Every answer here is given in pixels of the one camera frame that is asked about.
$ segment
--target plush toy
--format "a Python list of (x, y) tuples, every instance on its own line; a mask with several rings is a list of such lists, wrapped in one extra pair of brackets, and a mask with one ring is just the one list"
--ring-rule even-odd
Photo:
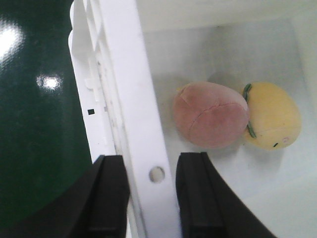
[(245, 137), (266, 150), (292, 144), (301, 131), (299, 110), (288, 94), (268, 82), (248, 84), (243, 91), (248, 102), (250, 122)]
[(243, 134), (249, 111), (236, 91), (210, 82), (185, 85), (173, 103), (174, 121), (181, 134), (205, 148), (225, 147)]

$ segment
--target yellow plush toy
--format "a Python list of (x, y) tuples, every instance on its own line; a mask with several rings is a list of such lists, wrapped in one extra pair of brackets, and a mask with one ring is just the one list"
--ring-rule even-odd
[(292, 144), (301, 131), (301, 115), (292, 98), (268, 82), (246, 85), (243, 97), (250, 120), (245, 137), (256, 146), (275, 150)]

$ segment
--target white bin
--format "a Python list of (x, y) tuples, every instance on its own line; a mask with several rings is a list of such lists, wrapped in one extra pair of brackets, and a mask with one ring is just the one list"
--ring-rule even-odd
[(303, 128), (293, 145), (267, 152), (241, 138), (207, 152), (277, 237), (317, 237), (317, 0), (75, 0), (71, 19), (92, 159), (124, 156), (134, 237), (180, 238), (177, 159), (206, 150), (179, 135), (171, 105), (177, 88), (201, 80), (237, 91), (273, 82), (295, 100)]

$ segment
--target green table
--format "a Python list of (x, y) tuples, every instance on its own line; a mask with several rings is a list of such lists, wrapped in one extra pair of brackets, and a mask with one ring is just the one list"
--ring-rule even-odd
[(0, 0), (0, 229), (90, 166), (68, 49), (70, 0)]

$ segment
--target round hole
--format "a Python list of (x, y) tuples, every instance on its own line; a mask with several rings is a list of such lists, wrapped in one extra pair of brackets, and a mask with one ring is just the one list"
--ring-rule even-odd
[(159, 183), (159, 182), (162, 182), (164, 178), (165, 178), (165, 172), (163, 168), (156, 166), (153, 169), (151, 169), (150, 180), (152, 182)]

